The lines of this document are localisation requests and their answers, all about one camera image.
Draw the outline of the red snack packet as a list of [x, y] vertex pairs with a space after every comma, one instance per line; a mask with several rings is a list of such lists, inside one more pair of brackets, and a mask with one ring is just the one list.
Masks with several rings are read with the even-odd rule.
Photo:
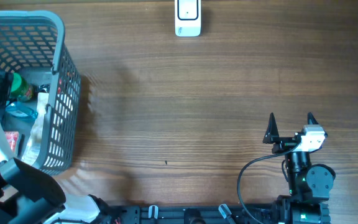
[[14, 154], [18, 154], [21, 134], [18, 131], [5, 131], [8, 144]]

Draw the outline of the green lid jar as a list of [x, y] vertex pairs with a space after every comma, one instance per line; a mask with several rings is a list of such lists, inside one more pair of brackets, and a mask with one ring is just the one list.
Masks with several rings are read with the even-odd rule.
[[25, 102], [32, 99], [34, 87], [18, 73], [13, 73], [10, 97]]

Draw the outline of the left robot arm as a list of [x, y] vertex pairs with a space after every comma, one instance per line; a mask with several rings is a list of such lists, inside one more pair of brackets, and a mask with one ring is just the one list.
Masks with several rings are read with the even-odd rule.
[[[0, 72], [0, 112], [13, 77]], [[0, 123], [0, 223], [120, 223], [93, 195], [66, 195], [54, 178], [17, 159]]]

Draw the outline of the black red snack wrapper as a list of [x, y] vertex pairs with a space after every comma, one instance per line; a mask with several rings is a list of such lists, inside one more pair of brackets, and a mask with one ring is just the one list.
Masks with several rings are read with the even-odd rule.
[[50, 92], [50, 84], [43, 84], [38, 86], [36, 89], [37, 93], [49, 93]]

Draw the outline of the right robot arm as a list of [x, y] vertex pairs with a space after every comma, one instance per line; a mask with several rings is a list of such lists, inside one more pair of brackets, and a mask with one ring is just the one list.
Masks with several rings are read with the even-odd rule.
[[279, 136], [274, 114], [271, 113], [263, 143], [272, 144], [272, 153], [285, 156], [284, 166], [290, 190], [280, 195], [270, 210], [270, 223], [330, 223], [326, 202], [336, 178], [327, 165], [311, 163], [310, 154], [322, 148], [328, 134], [312, 113], [307, 124], [293, 137]]

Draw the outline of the blue mouthwash bottle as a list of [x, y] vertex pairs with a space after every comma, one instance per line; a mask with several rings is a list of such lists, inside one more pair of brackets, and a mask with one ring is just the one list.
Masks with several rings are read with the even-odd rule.
[[24, 121], [35, 121], [38, 117], [38, 112], [32, 108], [26, 106], [20, 101], [8, 103], [6, 105], [6, 112], [11, 116], [24, 120]]

